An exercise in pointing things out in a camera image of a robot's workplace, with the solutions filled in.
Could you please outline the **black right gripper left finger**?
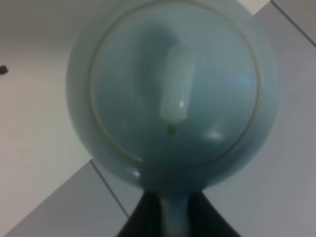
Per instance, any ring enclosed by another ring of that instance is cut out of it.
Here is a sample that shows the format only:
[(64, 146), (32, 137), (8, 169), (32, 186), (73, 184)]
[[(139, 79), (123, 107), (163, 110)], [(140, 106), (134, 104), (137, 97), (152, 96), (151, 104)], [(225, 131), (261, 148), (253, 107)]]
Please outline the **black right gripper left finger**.
[(156, 194), (144, 192), (118, 237), (161, 237), (161, 206)]

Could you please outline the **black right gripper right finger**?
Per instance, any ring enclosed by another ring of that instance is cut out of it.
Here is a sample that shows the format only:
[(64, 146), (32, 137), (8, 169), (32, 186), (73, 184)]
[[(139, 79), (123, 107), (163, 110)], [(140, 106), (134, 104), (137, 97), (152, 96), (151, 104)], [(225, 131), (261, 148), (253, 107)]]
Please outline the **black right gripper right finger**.
[(240, 237), (202, 192), (190, 196), (188, 216), (193, 237)]

